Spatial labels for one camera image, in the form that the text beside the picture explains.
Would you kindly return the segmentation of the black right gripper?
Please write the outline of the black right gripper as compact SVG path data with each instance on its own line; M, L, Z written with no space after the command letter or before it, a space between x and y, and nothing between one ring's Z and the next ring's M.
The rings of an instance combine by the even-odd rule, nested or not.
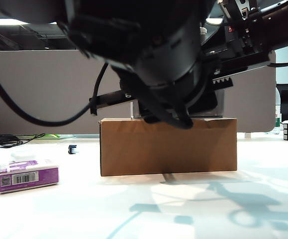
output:
M107 68L104 65L90 98L90 112L96 115L99 108L137 100L142 117L192 117L218 106L215 92L232 87L232 75L265 66L271 66L267 53L223 62L209 60L202 65L194 64L187 73L172 83L152 87L146 85L137 74L115 69L120 79L120 90L98 96L99 84Z

